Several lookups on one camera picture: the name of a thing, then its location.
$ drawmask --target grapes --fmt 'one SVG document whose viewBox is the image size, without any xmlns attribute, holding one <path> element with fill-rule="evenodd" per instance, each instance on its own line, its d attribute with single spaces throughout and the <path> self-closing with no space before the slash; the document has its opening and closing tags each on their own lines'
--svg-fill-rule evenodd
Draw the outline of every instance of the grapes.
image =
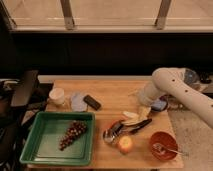
<svg viewBox="0 0 213 171">
<path fill-rule="evenodd" d="M 59 150 L 63 151 L 70 146 L 77 138 L 79 138 L 87 130 L 86 123 L 83 121 L 72 121 L 59 143 Z"/>
</svg>

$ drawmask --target green plastic bin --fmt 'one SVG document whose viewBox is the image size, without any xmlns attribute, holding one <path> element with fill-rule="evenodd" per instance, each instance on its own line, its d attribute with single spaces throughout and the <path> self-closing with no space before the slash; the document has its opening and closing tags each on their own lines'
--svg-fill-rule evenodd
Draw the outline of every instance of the green plastic bin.
<svg viewBox="0 0 213 171">
<path fill-rule="evenodd" d="M 87 131 L 63 151 L 60 139 L 73 120 L 84 121 Z M 64 166 L 85 166 L 91 161 L 95 115 L 88 112 L 39 112 L 24 145 L 20 162 Z"/>
</svg>

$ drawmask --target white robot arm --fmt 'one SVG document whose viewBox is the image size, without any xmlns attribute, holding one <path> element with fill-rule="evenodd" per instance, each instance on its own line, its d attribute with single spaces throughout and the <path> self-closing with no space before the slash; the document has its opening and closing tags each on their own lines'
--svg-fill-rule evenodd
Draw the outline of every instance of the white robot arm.
<svg viewBox="0 0 213 171">
<path fill-rule="evenodd" d="M 162 95 L 171 94 L 213 128 L 213 99 L 184 83 L 184 72 L 184 68 L 155 70 L 152 74 L 152 81 L 138 93 L 140 103 L 151 106 Z"/>
</svg>

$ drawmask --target wooden table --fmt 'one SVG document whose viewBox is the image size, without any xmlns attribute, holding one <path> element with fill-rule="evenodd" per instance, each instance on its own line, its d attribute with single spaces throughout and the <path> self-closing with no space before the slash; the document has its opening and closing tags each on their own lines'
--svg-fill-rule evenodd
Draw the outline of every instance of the wooden table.
<svg viewBox="0 0 213 171">
<path fill-rule="evenodd" d="M 123 111 L 137 113 L 139 102 L 135 95 L 138 89 L 143 88 L 146 81 L 138 80 L 56 80 L 54 87 L 61 87 L 66 93 L 66 104 L 56 107 L 51 103 L 47 111 L 71 111 L 70 96 L 73 92 L 90 94 L 102 104 L 98 111 L 88 107 L 89 112 L 95 113 L 96 129 L 93 140 L 93 154 L 90 165 L 81 169 L 161 169 L 182 168 L 183 161 L 180 155 L 169 162 L 161 162 L 148 150 L 148 141 L 156 131 L 165 131 L 175 137 L 167 111 L 152 113 L 153 121 L 137 134 L 132 135 L 133 150 L 123 155 L 117 148 L 104 143 L 103 131 L 111 123 L 122 119 Z M 31 168 L 56 168 L 59 166 L 29 165 Z"/>
</svg>

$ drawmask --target white cup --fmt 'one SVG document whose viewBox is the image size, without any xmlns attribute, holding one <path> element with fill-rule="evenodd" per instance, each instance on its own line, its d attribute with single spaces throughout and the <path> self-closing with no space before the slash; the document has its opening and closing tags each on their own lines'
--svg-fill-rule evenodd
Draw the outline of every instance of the white cup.
<svg viewBox="0 0 213 171">
<path fill-rule="evenodd" d="M 53 88 L 49 93 L 49 98 L 56 106 L 63 105 L 65 102 L 65 93 L 62 88 Z"/>
</svg>

